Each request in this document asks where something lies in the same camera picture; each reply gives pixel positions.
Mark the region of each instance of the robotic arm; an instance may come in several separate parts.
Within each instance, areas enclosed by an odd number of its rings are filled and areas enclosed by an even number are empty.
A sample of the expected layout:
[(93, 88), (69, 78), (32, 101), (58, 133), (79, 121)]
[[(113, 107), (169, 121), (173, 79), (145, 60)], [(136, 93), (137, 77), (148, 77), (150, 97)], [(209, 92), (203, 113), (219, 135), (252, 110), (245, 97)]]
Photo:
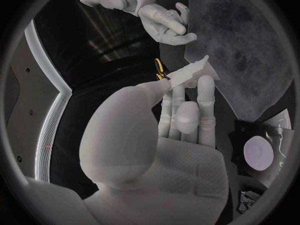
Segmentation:
[(145, 30), (159, 43), (184, 45), (197, 40), (197, 35), (187, 32), (190, 10), (182, 3), (176, 3), (175, 10), (167, 10), (156, 4), (156, 0), (80, 0), (83, 4), (94, 7), (102, 5), (107, 9), (118, 9), (140, 17)]

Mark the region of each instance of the white disc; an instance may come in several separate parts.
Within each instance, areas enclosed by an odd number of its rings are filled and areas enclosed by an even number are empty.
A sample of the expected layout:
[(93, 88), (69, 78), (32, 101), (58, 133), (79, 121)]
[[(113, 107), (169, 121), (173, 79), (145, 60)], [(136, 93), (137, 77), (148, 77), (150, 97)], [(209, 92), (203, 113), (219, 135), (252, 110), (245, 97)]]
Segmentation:
[(267, 169), (274, 159), (271, 144), (261, 136), (249, 139), (244, 146), (243, 153), (247, 164), (257, 171)]

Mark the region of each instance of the textured palm pad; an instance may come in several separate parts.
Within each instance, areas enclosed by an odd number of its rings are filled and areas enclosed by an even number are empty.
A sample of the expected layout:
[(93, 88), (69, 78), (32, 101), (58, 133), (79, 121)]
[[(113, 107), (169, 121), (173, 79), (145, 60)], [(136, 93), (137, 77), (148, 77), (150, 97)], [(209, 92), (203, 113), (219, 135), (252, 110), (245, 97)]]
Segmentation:
[(198, 39), (187, 44), (185, 59), (194, 63), (209, 55), (220, 77), (215, 85), (240, 120), (254, 122), (293, 79), (272, 24), (249, 0), (189, 0), (189, 8), (189, 33)]
[(214, 225), (228, 200), (224, 158), (211, 147), (160, 137), (143, 178), (141, 189), (100, 190), (84, 202), (105, 224)]

